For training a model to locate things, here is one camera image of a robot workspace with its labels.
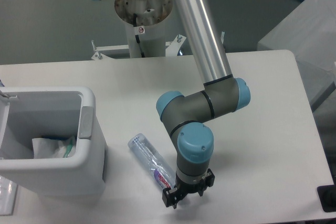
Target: white plastic bin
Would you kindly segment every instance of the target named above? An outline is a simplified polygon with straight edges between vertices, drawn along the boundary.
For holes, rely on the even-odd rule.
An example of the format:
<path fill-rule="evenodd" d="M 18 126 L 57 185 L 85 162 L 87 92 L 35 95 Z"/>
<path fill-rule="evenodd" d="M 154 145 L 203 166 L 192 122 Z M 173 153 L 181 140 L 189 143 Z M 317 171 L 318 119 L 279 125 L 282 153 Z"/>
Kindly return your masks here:
<path fill-rule="evenodd" d="M 99 194 L 107 145 L 85 87 L 0 88 L 0 175 L 42 195 Z M 32 139 L 77 137 L 68 158 L 34 159 Z"/>

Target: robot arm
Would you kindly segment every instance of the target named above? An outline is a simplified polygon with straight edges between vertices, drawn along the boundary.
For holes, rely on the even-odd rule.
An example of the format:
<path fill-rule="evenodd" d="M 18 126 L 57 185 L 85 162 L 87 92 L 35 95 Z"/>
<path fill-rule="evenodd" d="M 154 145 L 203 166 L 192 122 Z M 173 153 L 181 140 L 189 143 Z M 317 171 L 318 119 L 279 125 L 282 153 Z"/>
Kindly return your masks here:
<path fill-rule="evenodd" d="M 189 193 L 203 195 L 214 183 L 208 165 L 214 136 L 203 123 L 247 106 L 250 91 L 232 75 L 224 47 L 214 28 L 206 0 L 174 0 L 190 41 L 204 90 L 187 97 L 163 94 L 156 109 L 177 151 L 176 186 L 163 190 L 165 205 L 173 206 Z"/>

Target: silver metal tube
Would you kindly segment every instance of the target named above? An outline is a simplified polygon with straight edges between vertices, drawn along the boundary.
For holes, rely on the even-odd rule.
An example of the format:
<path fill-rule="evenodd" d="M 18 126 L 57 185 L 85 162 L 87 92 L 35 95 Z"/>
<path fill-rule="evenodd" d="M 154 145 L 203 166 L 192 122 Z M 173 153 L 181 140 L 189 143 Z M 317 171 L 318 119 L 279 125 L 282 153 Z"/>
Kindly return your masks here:
<path fill-rule="evenodd" d="M 204 83 L 232 74 L 206 0 L 174 0 Z"/>

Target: bottle label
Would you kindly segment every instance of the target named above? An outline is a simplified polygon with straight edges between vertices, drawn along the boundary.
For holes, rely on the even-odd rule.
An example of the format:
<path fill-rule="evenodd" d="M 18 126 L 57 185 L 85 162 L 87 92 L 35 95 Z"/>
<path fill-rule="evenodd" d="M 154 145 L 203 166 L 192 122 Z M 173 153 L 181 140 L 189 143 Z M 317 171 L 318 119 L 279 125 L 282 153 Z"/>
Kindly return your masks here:
<path fill-rule="evenodd" d="M 154 171 L 154 178 L 156 182 L 161 186 L 162 189 L 171 187 L 168 181 L 163 177 L 163 175 L 157 169 L 155 169 Z"/>

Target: metal bracket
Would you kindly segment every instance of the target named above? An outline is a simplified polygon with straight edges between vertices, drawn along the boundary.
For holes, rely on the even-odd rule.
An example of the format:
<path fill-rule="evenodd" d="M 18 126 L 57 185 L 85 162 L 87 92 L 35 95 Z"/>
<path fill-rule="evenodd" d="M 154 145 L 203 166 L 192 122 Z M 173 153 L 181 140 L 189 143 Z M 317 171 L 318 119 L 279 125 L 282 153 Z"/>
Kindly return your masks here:
<path fill-rule="evenodd" d="M 171 56 L 182 56 L 184 55 L 181 51 L 181 47 L 186 41 L 186 37 L 182 35 L 177 35 L 173 41 L 166 42 L 166 57 Z M 96 47 L 95 42 L 92 40 L 94 55 L 91 57 L 93 60 L 101 60 L 104 58 L 114 58 L 118 59 L 118 57 L 113 57 L 117 55 L 125 55 L 129 53 L 128 45 L 120 45 L 120 46 L 107 46 L 107 47 Z"/>
<path fill-rule="evenodd" d="M 94 43 L 95 43 L 95 42 L 92 40 L 92 41 L 91 41 L 91 44 L 92 44 L 93 50 L 94 50 L 95 52 L 97 52 L 97 54 L 94 54 L 94 55 L 95 55 L 96 57 L 98 56 L 98 59 L 101 60 L 103 57 L 101 56 L 100 51 L 96 48 L 96 46 L 95 46 Z"/>

